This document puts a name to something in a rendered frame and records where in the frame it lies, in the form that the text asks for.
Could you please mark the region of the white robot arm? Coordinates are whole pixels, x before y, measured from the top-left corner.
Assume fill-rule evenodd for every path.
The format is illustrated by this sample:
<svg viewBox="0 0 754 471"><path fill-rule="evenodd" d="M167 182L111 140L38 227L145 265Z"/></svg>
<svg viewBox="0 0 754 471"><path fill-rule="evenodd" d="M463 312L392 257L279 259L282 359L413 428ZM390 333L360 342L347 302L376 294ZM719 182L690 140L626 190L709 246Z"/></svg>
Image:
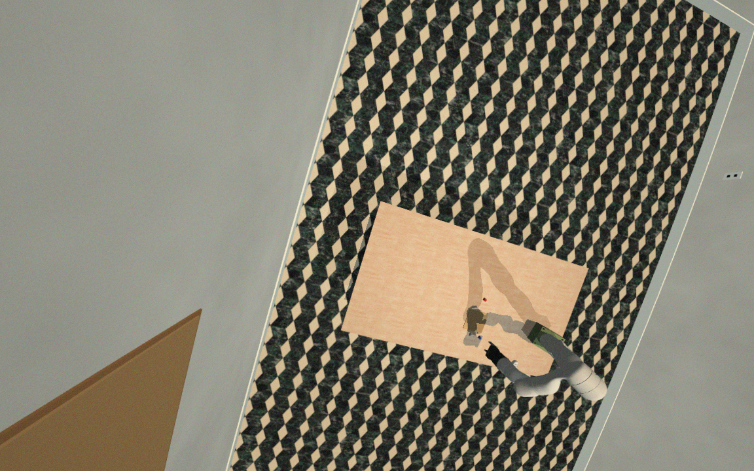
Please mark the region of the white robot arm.
<svg viewBox="0 0 754 471"><path fill-rule="evenodd" d="M585 399L599 400L604 398L607 393L605 382L562 340L553 338L551 334L543 334L541 335L541 345L547 348L549 354L551 353L550 355L556 360L559 368L544 375L529 377L512 364L508 364L503 373L509 381L514 383L514 390L517 394L523 397L554 394L559 389L562 379L566 379L577 390L577 393Z"/></svg>

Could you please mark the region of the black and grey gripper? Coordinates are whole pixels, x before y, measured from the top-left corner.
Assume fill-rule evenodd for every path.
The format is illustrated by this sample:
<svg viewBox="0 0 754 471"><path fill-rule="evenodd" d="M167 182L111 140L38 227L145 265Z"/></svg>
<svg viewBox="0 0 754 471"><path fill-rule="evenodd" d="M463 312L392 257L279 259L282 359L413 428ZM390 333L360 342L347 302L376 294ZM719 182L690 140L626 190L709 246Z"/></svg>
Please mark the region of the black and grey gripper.
<svg viewBox="0 0 754 471"><path fill-rule="evenodd" d="M490 348L488 348L487 351L485 350L486 357L488 360L493 361L494 366L496 366L500 372L503 373L505 366L508 366L508 364L512 364L513 366L516 366L516 368L518 367L518 362L516 360L511 362L504 354L500 353L499 347L495 346L493 342L488 341L488 343L490 343Z"/></svg>

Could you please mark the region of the tan square mat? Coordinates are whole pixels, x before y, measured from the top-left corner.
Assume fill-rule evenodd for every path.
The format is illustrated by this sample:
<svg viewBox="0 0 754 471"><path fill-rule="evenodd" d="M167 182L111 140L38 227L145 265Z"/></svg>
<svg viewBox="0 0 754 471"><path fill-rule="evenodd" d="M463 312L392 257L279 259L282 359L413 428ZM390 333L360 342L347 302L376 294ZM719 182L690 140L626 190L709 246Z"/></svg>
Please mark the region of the tan square mat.
<svg viewBox="0 0 754 471"><path fill-rule="evenodd" d="M482 333L487 318L487 313L478 312L469 308L469 314L467 314L463 328Z"/></svg>

